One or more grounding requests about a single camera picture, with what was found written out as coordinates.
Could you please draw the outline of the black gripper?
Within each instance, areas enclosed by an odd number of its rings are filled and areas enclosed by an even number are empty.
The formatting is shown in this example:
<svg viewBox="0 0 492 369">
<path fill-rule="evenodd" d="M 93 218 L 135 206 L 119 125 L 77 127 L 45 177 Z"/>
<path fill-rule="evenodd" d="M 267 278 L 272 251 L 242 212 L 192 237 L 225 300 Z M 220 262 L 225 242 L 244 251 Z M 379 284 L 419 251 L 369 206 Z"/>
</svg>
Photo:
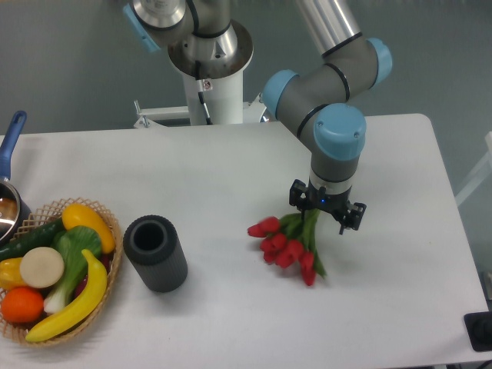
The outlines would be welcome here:
<svg viewBox="0 0 492 369">
<path fill-rule="evenodd" d="M 339 194 L 329 194 L 324 186 L 315 189 L 311 183 L 306 185 L 303 181 L 295 179 L 289 190 L 289 205 L 300 211 L 302 221 L 308 210 L 318 209 L 331 214 L 339 223 L 339 235 L 342 235 L 347 229 L 359 229 L 367 209 L 364 203 L 350 203 L 350 193 L 351 188 Z"/>
</svg>

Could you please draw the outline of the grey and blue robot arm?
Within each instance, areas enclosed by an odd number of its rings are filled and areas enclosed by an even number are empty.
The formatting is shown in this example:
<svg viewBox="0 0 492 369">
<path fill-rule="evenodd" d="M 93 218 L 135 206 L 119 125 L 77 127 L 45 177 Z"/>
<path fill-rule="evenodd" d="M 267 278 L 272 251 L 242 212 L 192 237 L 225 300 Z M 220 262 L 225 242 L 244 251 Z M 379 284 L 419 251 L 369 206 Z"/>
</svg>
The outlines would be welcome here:
<svg viewBox="0 0 492 369">
<path fill-rule="evenodd" d="M 391 53 L 381 40 L 363 36 L 344 1 L 296 6 L 323 63 L 307 75 L 275 73 L 261 103 L 311 153 L 309 180 L 293 183 L 290 204 L 326 212 L 342 230 L 356 230 L 366 207 L 349 195 L 366 120 L 348 102 L 391 73 Z M 190 123 L 244 122 L 243 72 L 254 47 L 248 30 L 231 17 L 230 2 L 129 1 L 124 13 L 145 47 L 164 49 L 181 74 Z"/>
</svg>

